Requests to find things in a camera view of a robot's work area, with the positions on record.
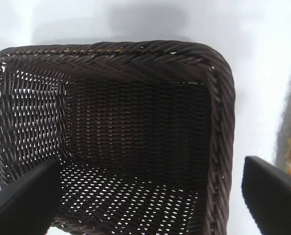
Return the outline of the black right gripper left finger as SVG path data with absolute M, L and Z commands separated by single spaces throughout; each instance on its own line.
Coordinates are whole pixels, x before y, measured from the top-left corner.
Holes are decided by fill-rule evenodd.
M 60 164 L 48 160 L 0 190 L 0 235 L 44 235 L 60 205 Z

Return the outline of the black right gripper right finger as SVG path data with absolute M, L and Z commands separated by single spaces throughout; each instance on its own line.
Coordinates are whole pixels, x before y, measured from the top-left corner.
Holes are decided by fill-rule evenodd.
M 242 195 L 263 235 L 291 235 L 291 176 L 255 156 L 245 158 Z

